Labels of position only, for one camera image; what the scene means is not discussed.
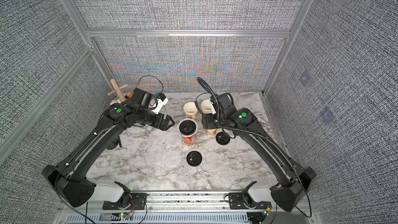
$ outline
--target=metal vent grille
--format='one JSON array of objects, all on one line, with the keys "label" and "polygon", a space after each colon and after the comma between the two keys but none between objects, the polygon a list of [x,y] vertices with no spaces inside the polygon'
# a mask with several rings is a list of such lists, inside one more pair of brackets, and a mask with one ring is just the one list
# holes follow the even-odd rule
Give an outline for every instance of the metal vent grille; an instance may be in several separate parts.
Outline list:
[{"label": "metal vent grille", "polygon": [[[142,221],[145,213],[134,213],[132,219],[129,221],[120,221],[117,216],[104,218],[104,214],[89,214],[96,223],[138,223]],[[84,223],[84,217],[79,214],[70,214],[67,218],[67,224]],[[248,223],[248,217],[245,212],[232,213],[148,213],[145,218],[145,223]]]}]

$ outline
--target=paper cup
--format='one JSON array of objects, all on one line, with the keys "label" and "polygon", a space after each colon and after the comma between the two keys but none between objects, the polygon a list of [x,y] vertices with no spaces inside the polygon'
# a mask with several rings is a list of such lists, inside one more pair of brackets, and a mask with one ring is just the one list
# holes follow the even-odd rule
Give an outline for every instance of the paper cup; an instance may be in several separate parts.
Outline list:
[{"label": "paper cup", "polygon": [[[212,108],[211,108],[211,101],[209,99],[202,101],[202,111],[203,113],[212,113]],[[207,133],[210,135],[215,135],[217,132],[217,128],[216,129],[207,129]]]},{"label": "paper cup", "polygon": [[184,112],[187,118],[196,119],[198,109],[196,108],[194,102],[188,102],[184,105]]},{"label": "paper cup", "polygon": [[209,99],[202,101],[201,106],[203,113],[212,113],[211,101]]},{"label": "paper cup", "polygon": [[191,118],[185,118],[178,123],[177,129],[181,133],[185,145],[192,147],[195,134],[198,131],[198,125],[196,121]]}]

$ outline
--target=red wire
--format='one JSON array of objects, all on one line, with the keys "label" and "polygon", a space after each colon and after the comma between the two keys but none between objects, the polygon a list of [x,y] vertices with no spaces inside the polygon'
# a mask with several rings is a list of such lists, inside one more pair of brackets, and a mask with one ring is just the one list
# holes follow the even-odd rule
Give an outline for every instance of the red wire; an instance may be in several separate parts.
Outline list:
[{"label": "red wire", "polygon": [[128,214],[131,214],[131,212],[132,212],[132,215],[131,215],[130,219],[134,215],[134,211],[135,211],[135,203],[134,203],[134,201],[132,201],[132,205],[133,205],[132,210],[128,213]]}]

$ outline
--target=white paper cup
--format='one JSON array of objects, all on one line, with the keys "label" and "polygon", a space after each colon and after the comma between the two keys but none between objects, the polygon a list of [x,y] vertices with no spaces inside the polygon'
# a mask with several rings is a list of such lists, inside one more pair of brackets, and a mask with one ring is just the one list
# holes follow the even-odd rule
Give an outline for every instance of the white paper cup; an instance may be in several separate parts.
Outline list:
[{"label": "white paper cup", "polygon": [[203,113],[212,113],[211,101],[209,99],[202,101],[201,106]]},{"label": "white paper cup", "polygon": [[198,109],[196,108],[194,102],[188,102],[184,105],[184,112],[187,118],[196,119]]},{"label": "white paper cup", "polygon": [[[212,108],[211,108],[211,101],[209,99],[202,101],[202,111],[203,113],[212,113]],[[217,132],[217,128],[216,129],[207,129],[207,133],[210,135],[215,135]]]}]

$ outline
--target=metal rail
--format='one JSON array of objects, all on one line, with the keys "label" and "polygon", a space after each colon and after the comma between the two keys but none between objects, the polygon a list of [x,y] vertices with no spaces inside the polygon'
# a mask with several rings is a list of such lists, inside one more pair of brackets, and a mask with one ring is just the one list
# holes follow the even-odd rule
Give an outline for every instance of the metal rail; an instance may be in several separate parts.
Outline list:
[{"label": "metal rail", "polygon": [[88,29],[89,37],[289,37],[289,30]]},{"label": "metal rail", "polygon": [[307,12],[310,9],[310,6],[313,1],[314,0],[303,0],[302,1],[301,7],[296,15],[296,19],[293,22],[293,26],[291,29],[291,35],[284,43],[277,60],[275,61],[274,65],[272,66],[270,76],[268,77],[268,80],[264,86],[263,95],[268,94],[268,92],[270,91],[270,89],[272,87],[272,84],[274,83],[276,77],[278,76],[278,73],[281,70],[283,62],[285,61],[286,56],[289,53],[289,50],[292,47],[293,42],[295,41],[297,33],[299,32],[299,30],[301,28],[301,24],[303,23],[304,18],[306,17]]},{"label": "metal rail", "polygon": [[[196,191],[132,191],[132,193],[147,193],[147,208],[149,214],[154,213],[239,213],[239,212],[259,212],[258,209],[234,210],[230,209],[229,203],[224,201],[224,196],[229,192],[241,192],[241,190],[196,190]],[[312,203],[312,212],[318,212],[316,204]],[[103,202],[89,202],[88,213],[90,215],[109,215],[111,213],[125,212],[123,210],[102,210]],[[307,199],[301,200],[297,206],[302,211],[309,211]],[[86,211],[86,205],[83,204],[76,208],[80,212]],[[145,213],[145,210],[139,210],[137,213]],[[54,218],[53,223],[64,223],[70,214],[75,212],[61,204]]]},{"label": "metal rail", "polygon": [[83,21],[82,16],[80,15],[79,11],[76,8],[73,0],[61,0],[62,4],[64,5],[66,11],[68,12],[70,18],[72,19],[73,23],[75,24],[77,30],[79,31],[82,39],[86,43],[87,46],[92,46],[94,49],[93,58],[97,63],[102,75],[108,82],[110,88],[112,87],[111,79],[114,79],[111,70],[109,69],[108,65],[105,62],[102,54],[100,53],[97,45],[95,44],[94,40],[92,40],[86,32],[87,26]]}]

